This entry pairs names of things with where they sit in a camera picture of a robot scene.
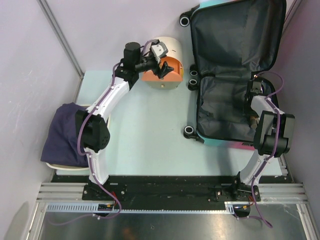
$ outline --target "open suitcase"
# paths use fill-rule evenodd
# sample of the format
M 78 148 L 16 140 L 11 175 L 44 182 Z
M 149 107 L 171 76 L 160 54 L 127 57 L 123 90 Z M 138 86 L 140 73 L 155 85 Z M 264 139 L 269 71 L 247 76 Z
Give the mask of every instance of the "open suitcase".
M 285 0 L 213 0 L 181 14 L 180 25 L 191 27 L 195 60 L 188 88 L 198 90 L 196 130 L 186 126 L 184 137 L 254 149 L 256 131 L 244 114 L 247 85 L 274 65 L 285 15 Z M 264 78 L 262 86 L 265 94 L 275 90 Z M 272 101 L 278 105 L 275 95 Z

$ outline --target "white wall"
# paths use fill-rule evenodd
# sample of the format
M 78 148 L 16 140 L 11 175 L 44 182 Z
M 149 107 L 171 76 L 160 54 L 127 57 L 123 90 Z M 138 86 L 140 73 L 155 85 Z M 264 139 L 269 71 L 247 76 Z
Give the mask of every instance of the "white wall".
M 51 174 L 49 124 L 79 79 L 36 0 L 2 0 L 0 36 L 0 239 L 18 240 Z
M 302 1 L 288 26 L 272 70 L 285 79 L 278 94 L 281 108 L 295 115 L 287 154 L 296 181 L 303 182 L 320 226 L 320 2 Z

